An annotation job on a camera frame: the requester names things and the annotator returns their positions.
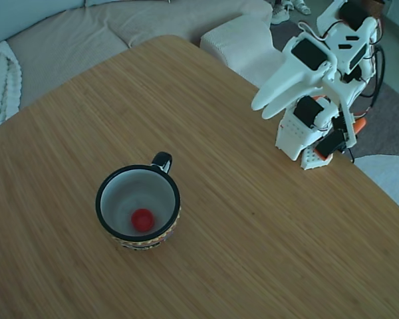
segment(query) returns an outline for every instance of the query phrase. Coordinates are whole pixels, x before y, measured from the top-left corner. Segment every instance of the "white rug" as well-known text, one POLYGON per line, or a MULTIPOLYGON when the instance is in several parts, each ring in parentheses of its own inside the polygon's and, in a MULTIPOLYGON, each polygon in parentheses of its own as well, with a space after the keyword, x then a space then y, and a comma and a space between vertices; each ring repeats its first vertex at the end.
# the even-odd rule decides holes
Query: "white rug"
POLYGON ((21 88, 21 66, 7 42, 0 42, 0 124, 19 111, 21 88))
POLYGON ((399 156, 364 156, 355 164, 399 205, 399 156))

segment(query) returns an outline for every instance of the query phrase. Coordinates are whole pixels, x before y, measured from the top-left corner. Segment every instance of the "shoe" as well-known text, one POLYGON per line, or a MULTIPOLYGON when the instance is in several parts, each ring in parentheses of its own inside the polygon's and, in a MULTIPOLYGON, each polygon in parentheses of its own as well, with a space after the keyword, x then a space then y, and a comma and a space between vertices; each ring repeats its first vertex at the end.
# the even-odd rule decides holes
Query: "shoe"
POLYGON ((273 15, 271 20, 272 25, 278 25, 282 22, 288 21, 289 19, 290 14, 283 5, 276 5, 273 8, 273 15))
POLYGON ((294 5, 294 8, 299 13, 302 13, 304 15, 310 15, 312 13, 310 8, 308 6, 306 6, 306 3, 304 2, 304 0, 293 0, 293 5, 294 5))
POLYGON ((281 4, 284 8, 286 8, 286 10, 288 10, 288 12, 290 12, 290 10, 294 10, 294 5, 291 0, 282 0, 281 4))

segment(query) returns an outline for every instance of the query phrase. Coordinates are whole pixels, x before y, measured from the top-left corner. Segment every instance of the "white knit blanket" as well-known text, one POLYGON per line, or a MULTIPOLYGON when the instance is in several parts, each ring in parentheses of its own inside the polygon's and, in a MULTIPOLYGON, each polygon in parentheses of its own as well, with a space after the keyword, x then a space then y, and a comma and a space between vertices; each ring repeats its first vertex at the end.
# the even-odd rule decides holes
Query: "white knit blanket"
POLYGON ((0 42, 0 124, 19 111, 21 88, 21 66, 7 42, 0 42))

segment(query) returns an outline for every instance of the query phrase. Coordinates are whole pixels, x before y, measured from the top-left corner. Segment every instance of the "mug handle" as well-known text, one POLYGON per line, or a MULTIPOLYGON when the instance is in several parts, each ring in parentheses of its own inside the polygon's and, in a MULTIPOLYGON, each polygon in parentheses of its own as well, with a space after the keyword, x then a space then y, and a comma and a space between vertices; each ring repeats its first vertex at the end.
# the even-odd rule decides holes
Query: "mug handle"
POLYGON ((152 166, 158 166, 164 173, 168 173, 173 163, 173 157, 166 152, 159 152, 152 160, 152 166))

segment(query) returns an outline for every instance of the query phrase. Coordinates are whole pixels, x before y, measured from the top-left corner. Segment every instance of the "black wire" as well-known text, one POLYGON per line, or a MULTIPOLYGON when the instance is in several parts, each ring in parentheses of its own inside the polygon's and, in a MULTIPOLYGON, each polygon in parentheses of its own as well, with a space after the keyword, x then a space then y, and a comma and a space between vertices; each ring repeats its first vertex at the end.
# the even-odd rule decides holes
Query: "black wire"
POLYGON ((376 92, 377 92, 377 86, 378 86, 378 57, 377 54, 375 54, 375 85, 374 85, 374 90, 372 91, 371 94, 365 94, 361 93, 359 94, 363 98, 372 98, 376 92))
POLYGON ((383 81, 384 81, 384 75, 386 74, 386 55, 384 54, 384 50, 381 46, 377 46, 376 49, 378 50, 378 52, 381 54, 381 75, 380 78, 378 80, 378 85, 376 87, 376 92, 374 94, 374 96, 372 97, 372 101, 371 101, 371 107, 373 107, 375 105, 375 103, 377 102, 377 98, 380 95, 380 91, 381 91, 381 87, 383 85, 383 81))
POLYGON ((328 34, 328 32, 330 32, 330 30, 333 28, 333 26, 339 24, 340 22, 344 22, 344 20, 337 20, 332 25, 330 25, 330 27, 325 31, 323 38, 325 38, 325 36, 328 34))
POLYGON ((376 66, 376 71, 375 71, 375 86, 374 86, 374 91, 372 94, 363 94, 361 93, 360 96, 363 98, 372 98, 371 101, 371 107, 373 107, 377 101, 378 95, 380 94, 381 86, 384 81, 384 75, 386 74, 386 55, 384 54, 383 48, 380 45, 377 45, 375 47, 375 51, 372 54, 375 56, 375 66, 376 66), (381 63, 381 75, 378 75, 378 53, 380 53, 382 57, 382 63, 381 63))
POLYGON ((352 157, 352 164, 354 164, 354 156, 353 156, 352 150, 350 148, 348 148, 348 151, 350 153, 350 156, 352 157))
POLYGON ((376 45, 377 43, 379 43, 381 41, 381 39, 383 39, 383 35, 384 35, 383 27, 381 27, 380 30, 381 30, 380 38, 377 41, 375 41, 374 43, 371 43, 372 45, 376 45))
POLYGON ((374 51, 369 58, 364 58, 364 60, 370 60, 377 54, 377 51, 374 51))

